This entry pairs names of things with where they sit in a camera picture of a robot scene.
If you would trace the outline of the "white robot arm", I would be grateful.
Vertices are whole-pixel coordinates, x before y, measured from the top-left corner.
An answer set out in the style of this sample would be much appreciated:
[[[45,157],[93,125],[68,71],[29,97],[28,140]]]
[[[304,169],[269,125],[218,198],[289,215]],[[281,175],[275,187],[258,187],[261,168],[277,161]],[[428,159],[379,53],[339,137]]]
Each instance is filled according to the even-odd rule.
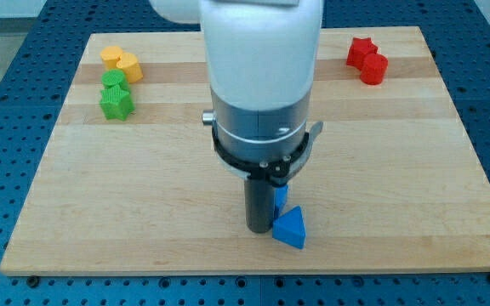
[[[221,160],[244,179],[286,184],[322,126],[305,129],[323,0],[151,0],[164,19],[199,25]]]

